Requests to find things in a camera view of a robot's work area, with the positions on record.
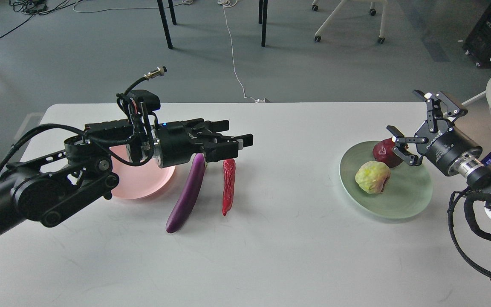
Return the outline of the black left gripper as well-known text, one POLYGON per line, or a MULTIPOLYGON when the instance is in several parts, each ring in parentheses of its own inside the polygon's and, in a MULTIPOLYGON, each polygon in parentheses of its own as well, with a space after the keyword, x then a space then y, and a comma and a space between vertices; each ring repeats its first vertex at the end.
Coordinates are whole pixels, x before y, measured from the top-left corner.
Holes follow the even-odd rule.
POLYGON ((172 121, 152 125, 156 141, 154 157, 158 167, 167 168, 188 163, 193 154, 201 153, 206 162, 235 159, 239 151, 253 145, 253 134, 222 136, 229 130, 229 120, 172 121), (214 136, 204 144, 197 136, 214 136))

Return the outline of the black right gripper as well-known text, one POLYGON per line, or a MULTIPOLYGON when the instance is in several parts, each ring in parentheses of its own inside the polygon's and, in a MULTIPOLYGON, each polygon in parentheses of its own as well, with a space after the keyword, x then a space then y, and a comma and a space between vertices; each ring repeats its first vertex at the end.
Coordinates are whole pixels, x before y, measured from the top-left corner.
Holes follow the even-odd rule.
POLYGON ((424 99, 426 121, 414 137, 405 137, 395 126, 388 125, 386 129, 395 138, 392 151, 409 166, 421 165, 423 157, 426 157, 443 175, 456 175, 456 160, 465 154, 478 158, 482 153, 477 142, 455 127, 454 122, 467 115, 468 110, 441 91, 424 93, 413 90, 413 93, 424 99), (408 145, 413 144, 418 155, 408 150, 408 145))

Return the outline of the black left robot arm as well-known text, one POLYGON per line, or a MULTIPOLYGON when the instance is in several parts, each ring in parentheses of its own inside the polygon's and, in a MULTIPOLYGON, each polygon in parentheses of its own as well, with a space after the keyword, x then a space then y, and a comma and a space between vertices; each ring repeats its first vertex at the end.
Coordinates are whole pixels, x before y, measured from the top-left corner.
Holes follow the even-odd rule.
POLYGON ((120 182, 113 171, 114 160, 131 167, 156 161, 161 169, 192 161, 185 187, 166 222, 168 233, 179 231, 189 218, 207 164, 222 161, 222 214, 227 214, 234 200, 234 159, 240 150, 253 145, 254 137, 223 135, 229 129, 228 120, 160 123, 155 113, 161 107, 159 97, 136 86, 165 73, 166 67, 158 67, 117 93, 123 120, 85 124, 83 130, 42 124, 19 138, 0 163, 0 236, 26 220, 55 227, 99 198, 110 200, 120 182), (31 138, 53 129, 74 133, 64 140, 63 150, 26 162, 9 162, 31 138))

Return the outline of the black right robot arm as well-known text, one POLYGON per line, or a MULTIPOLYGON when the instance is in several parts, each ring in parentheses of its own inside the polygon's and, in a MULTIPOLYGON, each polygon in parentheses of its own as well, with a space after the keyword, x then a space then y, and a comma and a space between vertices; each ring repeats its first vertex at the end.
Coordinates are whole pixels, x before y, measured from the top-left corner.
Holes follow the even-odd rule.
POLYGON ((423 159, 427 159, 444 176, 459 174, 464 177, 466 188, 454 191, 450 196, 449 232, 460 256, 491 280, 491 271, 475 263, 460 247, 453 221, 455 207, 463 200, 465 219, 471 231, 491 241, 491 153, 480 160, 482 147, 456 127, 456 120, 468 112, 461 103, 442 92, 415 90, 414 93, 425 102, 426 119, 412 137, 404 136, 394 126, 387 126, 395 138, 392 151, 409 166, 421 165, 423 159))

